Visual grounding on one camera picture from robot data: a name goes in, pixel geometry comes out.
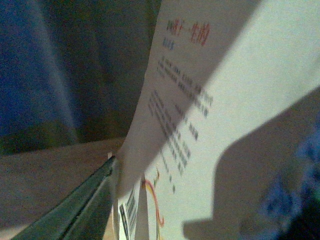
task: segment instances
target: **paper sheet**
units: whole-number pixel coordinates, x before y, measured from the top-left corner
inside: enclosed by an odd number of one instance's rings
[[[121,240],[237,239],[282,162],[235,158],[224,166],[221,158],[320,85],[319,23],[318,1],[162,2],[117,155]],[[216,184],[219,166],[230,177],[221,173],[225,183]],[[147,231],[136,233],[143,218]]]

